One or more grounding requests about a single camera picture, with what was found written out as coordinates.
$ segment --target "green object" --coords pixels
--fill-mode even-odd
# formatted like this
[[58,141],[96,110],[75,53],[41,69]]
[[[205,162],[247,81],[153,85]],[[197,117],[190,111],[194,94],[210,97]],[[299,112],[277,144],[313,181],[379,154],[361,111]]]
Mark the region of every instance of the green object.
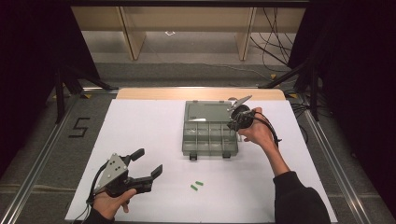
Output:
[[191,187],[192,189],[198,190],[198,188],[195,187],[194,185],[191,185],[190,187]]

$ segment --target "gray plastic box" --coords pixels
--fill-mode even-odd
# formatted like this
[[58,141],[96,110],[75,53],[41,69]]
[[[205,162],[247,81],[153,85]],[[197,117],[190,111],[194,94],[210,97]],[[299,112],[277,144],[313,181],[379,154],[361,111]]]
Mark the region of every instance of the gray plastic box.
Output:
[[184,115],[184,156],[197,160],[198,156],[230,158],[238,153],[236,132],[227,123],[231,102],[187,101]]

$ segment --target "black stand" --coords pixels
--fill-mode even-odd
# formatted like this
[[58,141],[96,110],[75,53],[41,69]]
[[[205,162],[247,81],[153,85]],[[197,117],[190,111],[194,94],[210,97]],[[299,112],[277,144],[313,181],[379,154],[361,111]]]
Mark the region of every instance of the black stand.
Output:
[[338,36],[338,31],[340,30],[343,20],[346,19],[347,10],[350,7],[346,6],[345,1],[338,6],[336,6],[332,15],[327,19],[323,28],[321,29],[318,39],[315,42],[313,48],[311,49],[306,60],[289,71],[282,77],[274,80],[267,85],[261,85],[259,89],[272,89],[273,87],[279,85],[283,81],[299,75],[296,83],[294,84],[294,89],[297,91],[304,91],[308,86],[310,86],[310,110],[315,120],[318,121],[318,74],[321,64],[323,63],[326,56],[332,51],[332,47],[336,42]]
[[72,94],[81,94],[83,90],[76,76],[87,79],[88,81],[104,89],[105,91],[116,91],[119,89],[118,87],[111,87],[105,82],[102,82],[99,79],[85,74],[77,68],[66,66],[62,71],[67,70],[72,75],[64,75],[60,70],[58,70],[58,72],[55,74],[56,104],[58,107],[58,117],[56,119],[56,123],[59,123],[59,121],[61,121],[62,117],[64,116],[64,85],[67,89],[69,89],[70,93]]

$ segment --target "white table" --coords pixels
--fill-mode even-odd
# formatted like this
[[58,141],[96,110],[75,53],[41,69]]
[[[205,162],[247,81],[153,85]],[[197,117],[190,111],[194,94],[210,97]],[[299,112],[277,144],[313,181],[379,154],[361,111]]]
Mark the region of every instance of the white table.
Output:
[[[290,169],[318,191],[331,221],[337,222],[290,103],[248,101],[246,105],[263,108],[282,139],[279,147]],[[119,210],[117,221],[274,222],[274,175],[262,150],[239,142],[238,154],[229,160],[190,161],[181,151],[184,109],[182,100],[113,100],[65,219],[74,220],[85,209],[93,177],[112,153],[126,156],[142,147],[146,155],[131,161],[129,176],[147,176],[160,164],[163,174],[154,181],[152,192],[132,198],[129,214]],[[195,191],[190,185],[197,180],[204,185],[195,185]]]

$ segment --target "floor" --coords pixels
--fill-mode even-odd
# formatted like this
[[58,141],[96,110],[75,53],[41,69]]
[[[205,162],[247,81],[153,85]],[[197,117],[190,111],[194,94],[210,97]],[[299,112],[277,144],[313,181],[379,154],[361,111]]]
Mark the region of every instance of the floor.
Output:
[[[117,32],[83,32],[92,57],[96,63],[101,65],[107,63],[124,63],[124,64],[145,64],[145,63],[168,63],[168,64],[204,64],[207,66],[226,66],[227,68],[238,70],[241,65],[267,65],[272,66],[284,65],[287,61],[288,55],[282,53],[279,45],[280,41],[286,52],[290,54],[287,49],[292,48],[292,41],[295,37],[293,34],[279,34],[279,40],[271,35],[270,42],[274,46],[267,44],[266,40],[270,34],[253,34],[252,38],[262,47],[271,52],[277,59],[268,53],[262,55],[262,50],[258,49],[254,43],[250,43],[248,56],[245,61],[240,61],[237,54],[237,48],[234,41],[234,34],[231,33],[173,33],[173,32],[156,32],[148,33],[144,47],[141,50],[139,59],[131,61],[129,53],[125,48],[122,33]],[[260,70],[248,71],[251,73],[260,73]],[[281,75],[284,72],[273,71],[271,75]],[[292,86],[292,78],[285,83],[282,83],[280,88],[287,89]],[[106,110],[92,111],[87,110],[90,106],[97,106],[106,108],[111,101],[115,98],[115,94],[97,94],[94,95],[89,101],[74,99],[73,96],[67,99],[68,103],[76,101],[74,110],[78,113],[91,117],[92,126],[90,129],[98,133],[101,127],[101,120],[106,115]],[[52,98],[53,94],[49,97],[48,110],[46,110],[40,121],[36,125],[36,131],[32,133],[28,145],[19,152],[16,159],[10,165],[9,170],[0,180],[0,213],[4,215],[7,211],[7,206],[11,204],[12,199],[18,192],[18,189],[23,182],[26,181],[26,176],[29,175],[32,167],[34,166],[34,159],[39,156],[40,151],[45,148],[47,139],[53,131],[53,121],[56,119],[56,106]],[[303,103],[309,94],[303,95],[297,99],[289,98],[293,104]],[[325,105],[325,99],[319,98],[320,102]],[[341,130],[339,130],[336,122],[332,119],[331,112],[323,108],[319,110],[320,123],[319,126],[310,122],[309,113],[300,114],[304,112],[299,110],[297,106],[294,108],[296,117],[299,124],[302,125],[304,130],[307,130],[306,138],[309,136],[308,148],[312,151],[311,156],[314,164],[317,167],[319,176],[323,182],[323,186],[328,194],[332,203],[333,209],[337,214],[339,223],[395,223],[395,219],[391,216],[387,207],[383,204],[380,196],[376,193],[374,187],[371,185],[370,180],[366,177],[361,169],[359,162],[350,155],[347,142],[345,141]],[[70,112],[71,118],[77,118],[79,115]],[[68,176],[62,169],[70,169],[75,171],[74,167],[84,167],[83,162],[79,157],[89,157],[94,142],[95,135],[90,136],[87,133],[87,138],[92,140],[81,142],[79,139],[67,138],[73,130],[74,122],[68,122],[67,126],[61,132],[62,136],[55,139],[58,144],[68,145],[73,148],[75,152],[74,162],[78,163],[75,166],[70,161],[63,161],[59,158],[61,152],[54,150],[46,161],[45,167],[42,168],[41,174],[37,177],[37,182],[29,197],[28,202],[20,211],[21,215],[17,219],[17,223],[32,223],[32,218],[36,220],[35,223],[59,223],[62,220],[62,215],[65,214],[68,207],[70,198],[74,195],[74,188],[78,183],[78,178],[75,176]],[[325,134],[326,141],[320,142],[319,137],[313,131],[317,128],[325,127],[322,132]],[[347,180],[341,180],[334,174],[332,165],[329,162],[329,156],[326,155],[323,148],[330,148],[336,157],[336,161],[340,163],[343,174]],[[348,203],[348,194],[350,191],[344,191],[340,183],[347,183],[356,196],[359,202],[362,203],[362,211],[356,214],[356,209],[351,207]],[[35,214],[29,211],[47,211],[53,208],[54,215],[49,216],[48,213],[36,212]],[[367,215],[368,219],[359,218],[359,215]]]

